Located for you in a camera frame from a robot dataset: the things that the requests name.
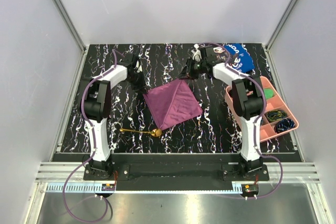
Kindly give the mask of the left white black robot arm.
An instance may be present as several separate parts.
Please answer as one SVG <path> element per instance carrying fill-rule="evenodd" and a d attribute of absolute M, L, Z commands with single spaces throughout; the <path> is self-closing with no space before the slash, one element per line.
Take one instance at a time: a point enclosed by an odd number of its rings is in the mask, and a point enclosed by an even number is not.
<path fill-rule="evenodd" d="M 79 111 L 89 132 L 90 157 L 84 164 L 103 180 L 113 175 L 111 150 L 107 138 L 107 120 L 112 102 L 111 90 L 127 81 L 133 91 L 147 94 L 141 59 L 135 54 L 126 55 L 105 72 L 80 81 Z"/>

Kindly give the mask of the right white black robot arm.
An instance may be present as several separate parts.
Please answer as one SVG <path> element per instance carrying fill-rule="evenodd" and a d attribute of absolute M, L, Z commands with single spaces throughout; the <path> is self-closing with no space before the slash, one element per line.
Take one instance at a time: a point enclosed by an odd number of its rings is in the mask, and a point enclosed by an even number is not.
<path fill-rule="evenodd" d="M 200 74 L 222 81 L 231 87 L 234 113 L 240 118 L 242 148 L 238 162 L 239 176 L 250 180 L 263 167 L 260 150 L 261 117 L 266 109 L 266 98 L 259 76 L 250 76 L 224 61 L 213 46 L 194 45 L 179 79 L 195 80 Z"/>

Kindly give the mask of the magenta cloth napkin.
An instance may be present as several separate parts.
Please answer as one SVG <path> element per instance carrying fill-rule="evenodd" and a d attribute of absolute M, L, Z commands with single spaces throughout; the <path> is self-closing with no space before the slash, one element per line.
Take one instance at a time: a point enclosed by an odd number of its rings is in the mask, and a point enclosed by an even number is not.
<path fill-rule="evenodd" d="M 160 130 L 183 123 L 203 112 L 188 84 L 181 79 L 151 89 L 143 96 Z"/>

